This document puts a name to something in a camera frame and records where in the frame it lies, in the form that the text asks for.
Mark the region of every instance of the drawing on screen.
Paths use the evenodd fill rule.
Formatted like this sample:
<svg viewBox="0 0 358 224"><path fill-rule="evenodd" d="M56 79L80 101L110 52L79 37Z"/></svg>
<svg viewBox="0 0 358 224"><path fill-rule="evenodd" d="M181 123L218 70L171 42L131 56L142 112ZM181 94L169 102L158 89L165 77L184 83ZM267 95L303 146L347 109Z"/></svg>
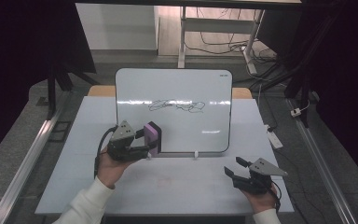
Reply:
<svg viewBox="0 0 358 224"><path fill-rule="evenodd" d="M149 110L159 110L165 107L175 107L176 109L182 109L190 113L203 113L202 109L205 107L203 102L192 101L178 101L178 100L156 100L149 105Z"/></svg>

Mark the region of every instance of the white tabletop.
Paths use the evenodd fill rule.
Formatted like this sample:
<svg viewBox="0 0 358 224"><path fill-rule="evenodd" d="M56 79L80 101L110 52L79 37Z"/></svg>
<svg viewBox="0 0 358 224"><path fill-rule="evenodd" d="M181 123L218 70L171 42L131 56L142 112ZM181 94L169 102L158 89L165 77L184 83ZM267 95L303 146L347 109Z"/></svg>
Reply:
<svg viewBox="0 0 358 224"><path fill-rule="evenodd" d="M37 214L58 215L93 181L93 164L104 132L116 124L114 97L85 97L57 161ZM233 100L229 148L220 157L153 158L131 165L117 182L105 213L115 216L247 215L252 208L224 166L249 176L235 157L277 164L255 100ZM281 177L281 212L293 212Z"/></svg>

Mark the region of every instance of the white wall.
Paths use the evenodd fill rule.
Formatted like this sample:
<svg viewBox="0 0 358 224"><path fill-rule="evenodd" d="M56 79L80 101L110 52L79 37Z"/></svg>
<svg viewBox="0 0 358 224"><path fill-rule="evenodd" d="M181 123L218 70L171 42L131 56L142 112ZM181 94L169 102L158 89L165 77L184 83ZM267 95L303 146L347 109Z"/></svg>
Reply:
<svg viewBox="0 0 358 224"><path fill-rule="evenodd" d="M157 49L155 7L76 4L90 49Z"/></svg>

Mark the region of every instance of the wire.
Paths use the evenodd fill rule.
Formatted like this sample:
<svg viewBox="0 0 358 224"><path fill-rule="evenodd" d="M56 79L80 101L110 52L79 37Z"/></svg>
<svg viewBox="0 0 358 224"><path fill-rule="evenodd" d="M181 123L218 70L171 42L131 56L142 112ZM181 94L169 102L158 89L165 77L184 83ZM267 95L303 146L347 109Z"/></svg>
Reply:
<svg viewBox="0 0 358 224"><path fill-rule="evenodd" d="M307 197L307 194L308 194L308 193L307 193L307 192L305 191L305 189L304 189L304 185L303 185L303 183L302 183L302 181L301 181L301 175L300 175L300 172L299 172L298 167L297 167L289 158L287 158L283 153L281 153L280 151L274 150L274 152L276 152L278 155L281 155L282 157L284 157L287 161L289 161L289 162L295 167L295 169L296 169L296 174L297 174L297 176L298 176L298 182L300 183L300 187L301 187L301 189L302 189L302 193L304 194L305 199L307 200L307 202L308 202L313 208L315 208L315 210L317 210L317 211L319 212L319 214L321 214L321 216L324 218L324 222L327 223L327 221L326 221L326 219L325 219L325 216L324 216L324 213L323 213L315 204L313 204L313 203L310 201L310 199ZM302 214L302 212L301 212L301 210L299 209L299 207L296 206L296 208L297 208L298 212L300 213L300 215L304 218L304 220L305 220L307 223L309 223L309 222L305 219L305 217L304 217L304 215Z"/></svg>
<svg viewBox="0 0 358 224"><path fill-rule="evenodd" d="M271 81L272 79L266 79L266 78L261 78L261 77L268 77L272 74L273 71L275 71L277 68L279 68L281 65L279 63L275 63L273 64L266 72L264 72L260 78L258 78L258 80L252 84L250 87L249 87L249 90L250 91L254 91L254 86L259 83L260 81ZM280 76L281 74L283 74L284 70L282 70L278 75L276 75L276 77Z"/></svg>
<svg viewBox="0 0 358 224"><path fill-rule="evenodd" d="M106 136L110 133L113 133L115 130L117 129L117 126L108 129L104 134L103 134L103 138L100 141L100 145L98 145L98 149L97 149L97 157L100 155L101 152L101 148L103 147L103 141L106 138Z"/></svg>
<svg viewBox="0 0 358 224"><path fill-rule="evenodd" d="M323 21L320 21L317 25L315 25L313 27L312 31L310 32L310 35L307 37L307 39L305 39L302 43L300 43L295 50L292 50L288 54L284 55L284 57L281 57L279 60L276 60L275 63L279 63L279 64L286 64L286 63L293 63L293 62L297 63L297 59L300 58L303 51L306 49L306 47L309 46L309 42L312 40L312 38L314 38L316 36L317 32L321 29L322 24L323 24ZM249 88L249 90L254 91L253 86L256 85L257 83L259 83L260 81L262 81L262 80L257 80L254 84L252 84L251 87Z"/></svg>
<svg viewBox="0 0 358 224"><path fill-rule="evenodd" d="M200 14L199 12L202 14L202 18L205 18L203 12L201 11L201 9L199 7L197 7L197 18L200 17ZM223 16L225 16L228 12L228 8L224 9L223 12L225 12L224 15L221 15L220 17L218 17L217 19L220 19L222 18ZM240 15L241 15L241 9L240 9L240 13L238 15L238 18L237 20L240 19ZM244 44L246 44L249 40L243 40L243 41L236 41L236 42L232 42L232 39L234 37L235 34L232 35L232 37L229 37L229 41L226 42L226 43L209 43L209 42L206 42L204 37L203 37L203 34L202 32L200 32L200 37L201 37L201 40L204 44L206 45L228 45L228 48L231 50L231 51L234 51L234 49L237 49L237 48L240 48L242 47ZM211 51L208 51L208 50L202 50L202 49L195 49L195 50L201 50L201 51L204 51L204 52L208 52L208 53L216 53L216 52L211 52Z"/></svg>
<svg viewBox="0 0 358 224"><path fill-rule="evenodd" d="M252 76L251 72L249 71L248 66L246 66L246 70L247 70L247 72L248 72L249 77L252 77L252 78L255 78L255 79L258 79L258 80L263 80L263 81L270 81L270 79L266 79L266 78L262 78L262 77L254 77L254 76Z"/></svg>
<svg viewBox="0 0 358 224"><path fill-rule="evenodd" d="M308 100L308 105L306 107L300 109L300 111L303 111L303 110L307 109L309 106L310 106L310 100Z"/></svg>
<svg viewBox="0 0 358 224"><path fill-rule="evenodd" d="M260 181L259 179L257 178L254 178L253 181L259 185L259 186L262 186L274 199L275 199L275 210L276 212L278 213L279 212L279 209L281 208L281 196L278 197L278 195L272 191L271 189L271 185L270 186L267 186L264 181Z"/></svg>
<svg viewBox="0 0 358 224"><path fill-rule="evenodd" d="M277 183L275 183L274 181L272 181L272 183L275 185L275 187L277 187L278 191L279 191L279 197L278 199L280 200L282 198L282 191L281 188L277 185Z"/></svg>
<svg viewBox="0 0 358 224"><path fill-rule="evenodd" d="M256 9L255 9L255 11L256 11ZM255 21L255 11L254 11L254 21Z"/></svg>
<svg viewBox="0 0 358 224"><path fill-rule="evenodd" d="M251 52L253 54L253 56L251 55L252 59L254 59L255 61L257 61L258 63L273 63L273 62L277 62L277 59L275 57L261 57L260 54L261 52L264 52L268 49L262 49L258 52L258 56L255 55L255 50L251 49Z"/></svg>
<svg viewBox="0 0 358 224"><path fill-rule="evenodd" d="M186 42L185 42L185 46L186 46L186 48L188 48L188 49L199 50L199 51L203 51L203 52L207 52L207 53L212 53L212 54L226 54L226 53L231 53L231 52L232 52L232 50L222 51L222 52L212 52L212 51L209 51L209 50L206 50L206 49L194 49L194 48L189 47L189 46L186 44Z"/></svg>
<svg viewBox="0 0 358 224"><path fill-rule="evenodd" d="M272 112L271 106L269 105L269 100L267 99L267 96L266 96L266 94L265 94L264 92L263 92L263 95L264 95L264 98L266 99L269 112L271 112L271 116L272 116L272 118L274 119L274 122L275 122L275 125L274 125L274 126L269 126L269 128L268 128L268 131L269 131L269 132L272 132L273 130L275 130L275 129L278 128L278 121L277 121L277 119L275 118L274 112Z"/></svg>

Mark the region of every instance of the hand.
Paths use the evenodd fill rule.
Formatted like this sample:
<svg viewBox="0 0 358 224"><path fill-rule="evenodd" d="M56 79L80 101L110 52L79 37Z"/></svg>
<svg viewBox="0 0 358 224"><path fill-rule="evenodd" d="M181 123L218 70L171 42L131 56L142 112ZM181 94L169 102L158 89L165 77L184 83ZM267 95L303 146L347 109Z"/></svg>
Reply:
<svg viewBox="0 0 358 224"><path fill-rule="evenodd" d="M105 186L114 189L115 183L121 178L124 170L135 161L114 161L106 153L106 150L107 147L101 151L97 176Z"/></svg>
<svg viewBox="0 0 358 224"><path fill-rule="evenodd" d="M277 193L277 190L273 185L271 186L271 189L275 194ZM250 194L244 190L241 190L241 192L248 198L255 214L275 208L275 198L268 192L258 195Z"/></svg>

